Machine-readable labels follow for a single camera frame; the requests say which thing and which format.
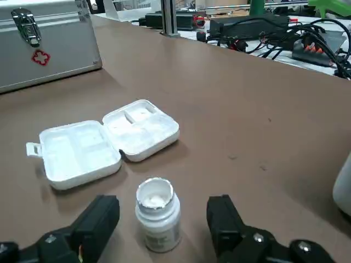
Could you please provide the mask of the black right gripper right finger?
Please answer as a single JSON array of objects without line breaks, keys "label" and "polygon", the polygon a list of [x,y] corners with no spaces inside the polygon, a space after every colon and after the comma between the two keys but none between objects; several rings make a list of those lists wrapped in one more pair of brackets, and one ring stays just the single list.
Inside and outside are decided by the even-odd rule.
[{"label": "black right gripper right finger", "polygon": [[271,232],[244,224],[228,195],[209,197],[206,218],[217,262],[334,262],[313,241],[295,239],[284,246]]}]

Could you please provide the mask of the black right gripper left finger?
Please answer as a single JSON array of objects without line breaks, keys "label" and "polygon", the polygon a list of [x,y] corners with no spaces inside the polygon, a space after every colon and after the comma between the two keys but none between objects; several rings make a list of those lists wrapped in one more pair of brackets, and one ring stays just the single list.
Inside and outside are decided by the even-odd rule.
[{"label": "black right gripper left finger", "polygon": [[98,262],[120,219],[116,196],[98,195],[71,224],[20,249],[1,242],[1,262]]}]

